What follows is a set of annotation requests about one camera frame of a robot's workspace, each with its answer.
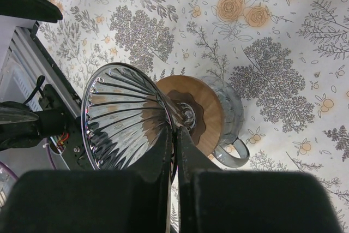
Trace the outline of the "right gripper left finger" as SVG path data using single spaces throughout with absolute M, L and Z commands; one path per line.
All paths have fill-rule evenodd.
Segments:
M 123 184 L 135 183 L 138 180 L 157 184 L 164 180 L 169 184 L 172 176 L 171 155 L 172 131 L 171 128 L 164 128 L 149 151 L 131 166 L 119 172 L 120 181 Z

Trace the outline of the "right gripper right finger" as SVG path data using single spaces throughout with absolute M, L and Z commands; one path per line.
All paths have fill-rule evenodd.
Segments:
M 177 129 L 178 182 L 183 187 L 199 172 L 218 171 L 216 166 L 195 145 L 186 127 Z

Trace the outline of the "clear glass dripper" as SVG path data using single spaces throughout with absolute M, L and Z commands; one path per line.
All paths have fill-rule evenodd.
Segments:
M 131 65 L 106 64 L 86 83 L 81 130 L 94 170 L 126 169 L 156 144 L 163 129 L 195 125 L 192 106 L 172 101 Z

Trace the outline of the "grey glass server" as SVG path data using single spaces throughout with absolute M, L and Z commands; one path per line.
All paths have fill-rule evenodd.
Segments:
M 222 135 L 212 155 L 226 167 L 239 168 L 250 158 L 246 144 L 239 138 L 244 122 L 242 101 L 234 88 L 221 78 L 203 76 L 201 80 L 217 95 L 223 111 Z

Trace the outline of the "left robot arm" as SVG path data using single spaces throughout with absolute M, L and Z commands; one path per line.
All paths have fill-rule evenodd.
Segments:
M 52 23 L 63 19 L 60 9 L 48 0 L 1 0 L 1 15 Z

